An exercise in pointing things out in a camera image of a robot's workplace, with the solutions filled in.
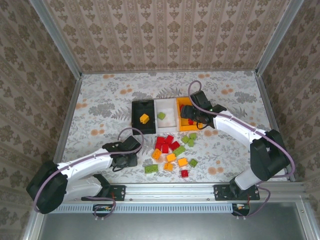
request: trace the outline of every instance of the gray floor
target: gray floor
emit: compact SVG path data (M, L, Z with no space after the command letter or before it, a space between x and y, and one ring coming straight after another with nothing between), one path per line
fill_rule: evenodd
M48 214L40 240L304 240L294 203L269 203L246 220L231 214Z

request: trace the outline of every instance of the orange bin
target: orange bin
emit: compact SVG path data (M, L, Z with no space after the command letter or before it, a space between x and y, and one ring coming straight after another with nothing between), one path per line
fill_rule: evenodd
M176 98L176 106L177 106L178 118L179 118L179 131L180 132L185 132L185 131L197 131L197 130L199 130L197 128L197 125L196 125L195 121L193 122L193 125L189 125L188 119L181 118L181 116L180 116L180 106L181 105L184 105L184 106L190 105L190 106L192 106L189 97L177 97ZM203 124L202 123L198 123L198 126L201 129L203 127Z

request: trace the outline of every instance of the red block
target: red block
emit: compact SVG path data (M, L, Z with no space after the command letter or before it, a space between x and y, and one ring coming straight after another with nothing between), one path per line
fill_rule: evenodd
M176 150L178 147L180 147L180 144L177 141L174 141L171 145L170 148L172 151Z
M165 141L166 141L166 139L165 139L163 136L158 136L158 137L156 138L156 143L157 143L157 144L164 144Z
M162 153L163 154L168 154L169 153L169 145L168 144L163 144L162 145Z
M161 151L162 144L156 143L154 149L159 149Z
M188 170L182 170L182 171L181 171L181 177L182 177L182 178L187 178L187 177L189 177Z
M168 135L168 136L166 137L166 139L165 139L165 143L168 144L168 145L170 145L170 144L172 144L172 141L173 141L173 140L174 140L174 137L171 136L171 135Z

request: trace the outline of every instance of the toy block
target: toy block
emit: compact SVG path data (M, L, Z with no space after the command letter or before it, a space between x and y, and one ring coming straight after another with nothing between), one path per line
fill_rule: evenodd
M190 165L191 167L193 167L193 168L194 168L197 164L198 164L198 161L195 160L194 158L192 158L191 161L189 162L189 165Z
M166 139L163 136L157 136L156 137L156 143L157 144L164 144L166 142Z
M159 158L160 158L160 155L162 154L162 152L158 149L158 148L156 148L155 150L154 150L154 152L152 153L152 158L154 159L154 160L158 160Z
M158 170L158 164L153 164L150 166L151 167L151 170L153 173L157 173L159 170Z
M182 170L182 171L181 171L181 177L182 177L182 178L187 178L187 177L189 177L188 170Z
M190 133L189 134L189 138L192 139L192 140L196 140L197 134L195 132L194 133Z
M165 164L164 164L163 170L172 172L173 169L174 169L174 165L173 165L173 164L171 164L171 163L165 163Z
M152 173L152 167L151 166L145 166L144 167L144 173L145 174L151 174Z
M171 145L173 140L174 140L174 137L171 135L168 135L165 139L165 143L168 145Z
M140 117L140 123L142 124L146 124L149 120L149 116L145 113Z
M174 155L176 157L178 157L180 154L182 154L185 151L185 147L184 146L180 146L178 147L176 150L173 151Z
M183 136L183 138L181 139L181 141L186 144L189 141L189 137L188 136Z
M159 149L161 151L161 147L162 147L161 143L156 143L154 146L154 149Z
M193 139L190 139L189 141L188 141L188 146L189 147L193 147L195 145L195 141L193 140Z
M158 115L157 115L158 119L165 119L166 115L163 113L163 112L159 112Z
M176 160L176 155L174 155L173 153L169 154L166 156L166 160L168 161L168 163L173 162L174 160Z
M178 147L180 147L180 144L177 141L174 141L171 145L170 148L172 151L176 150Z
M181 159L178 160L178 164L179 164L179 167L182 168L182 167L188 165L188 161L187 161L187 159L184 157L184 158L181 158Z
M163 154L168 154L169 153L169 145L168 144L163 144L162 145L162 153Z

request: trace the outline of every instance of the table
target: table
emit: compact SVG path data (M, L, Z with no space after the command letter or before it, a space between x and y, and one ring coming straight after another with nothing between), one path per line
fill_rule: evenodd
M214 72L158 72L85 74L74 111L62 161L67 162L94 152L105 143L116 142L119 132L131 126L131 104L133 100L163 99L187 96L189 84L194 80L202 83L202 90L212 105L226 107L236 117L260 129L270 130L265 107L253 71ZM195 84L192 91L197 91ZM181 178L181 169L174 163L173 172L163 170L165 155L158 161L151 158L156 136L167 133L145 135L145 144L138 153L138 165L112 172L102 169L111 183L201 183L229 182L250 164L250 153L244 145L228 134L212 128L197 131L194 147L185 146L186 151L178 158L194 158L188 178ZM125 131L124 141L131 131ZM189 132L171 133L181 139ZM144 167L158 164L157 173L145 174ZM285 181L285 178L274 178Z

